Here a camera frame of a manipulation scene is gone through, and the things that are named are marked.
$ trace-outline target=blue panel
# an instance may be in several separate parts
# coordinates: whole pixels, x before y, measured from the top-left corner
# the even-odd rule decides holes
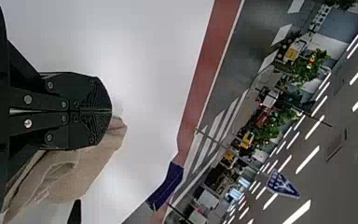
[[[152,207],[152,209],[159,210],[159,208],[167,202],[168,198],[175,191],[176,187],[182,182],[183,179],[183,167],[170,163],[167,176],[161,186],[156,189],[146,200],[146,202]]]

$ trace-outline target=gray floor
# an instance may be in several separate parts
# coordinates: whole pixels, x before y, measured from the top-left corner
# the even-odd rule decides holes
[[[225,60],[223,60],[201,121],[201,128],[208,125],[207,132],[209,132],[214,118],[250,87],[261,63],[273,51],[270,45],[282,26],[293,24],[295,28],[301,29],[305,25],[313,9],[313,1],[306,1],[299,13],[289,15],[287,10],[292,2],[293,0],[246,0],[244,2],[235,33],[228,46]],[[199,149],[203,147],[204,142],[205,139],[201,142]],[[194,161],[197,161],[200,152],[201,150],[198,151]],[[204,159],[198,171],[188,176],[187,182],[176,191],[174,201],[199,174],[214,153],[210,153],[210,157]]]
[[[263,206],[271,197],[265,192],[258,200],[255,195],[248,195],[247,205],[237,211],[232,223],[247,223],[254,218],[254,223],[283,223],[302,204],[311,199],[310,210],[296,223],[358,223],[358,110],[353,113],[352,106],[358,101],[358,79],[350,86],[349,80],[358,71],[358,50],[341,69],[333,74],[330,81],[337,84],[344,79],[340,91],[333,95],[333,88],[327,91],[329,99],[318,111],[316,117],[326,115],[325,121],[333,124],[334,128],[320,125],[314,134],[305,141],[304,137],[314,125],[312,119],[305,121],[298,128],[301,135],[288,150],[284,149],[278,156],[271,158],[279,160],[278,167],[289,156],[293,158],[283,169],[283,173],[300,190],[300,200],[279,196],[266,211]],[[331,146],[335,136],[348,129],[348,140],[343,141],[342,149],[329,162],[325,161],[325,151]],[[307,166],[296,175],[298,165],[305,160],[317,146],[319,153]],[[266,179],[259,177],[263,184]],[[238,220],[244,209],[250,206],[249,212],[242,220]]]

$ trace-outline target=white wall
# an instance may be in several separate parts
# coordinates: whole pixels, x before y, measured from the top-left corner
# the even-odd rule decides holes
[[[83,202],[83,223],[120,223],[161,183],[177,152],[176,136],[213,1],[0,3],[9,39],[38,71],[98,76],[114,104],[124,109],[115,111],[129,126],[124,145]],[[28,215],[50,217],[41,224],[64,223],[69,210],[39,212]]]

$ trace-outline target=green plant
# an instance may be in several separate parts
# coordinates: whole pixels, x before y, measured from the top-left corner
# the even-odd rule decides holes
[[[356,0],[325,0],[324,3],[330,7],[337,5],[339,9],[346,11],[353,7]]]

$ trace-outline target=bolt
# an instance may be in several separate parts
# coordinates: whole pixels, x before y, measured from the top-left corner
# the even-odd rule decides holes
[[[53,134],[49,133],[46,139],[48,140],[48,142],[51,142],[53,140]]]
[[[32,96],[30,96],[30,95],[24,96],[24,103],[26,103],[27,105],[30,105],[31,102],[32,102]]]
[[[26,120],[24,121],[24,126],[25,126],[25,128],[27,128],[27,129],[31,128],[31,127],[32,127],[32,121],[31,121],[30,119],[26,119]]]
[[[48,82],[48,88],[51,90],[54,88],[54,84],[52,82]]]

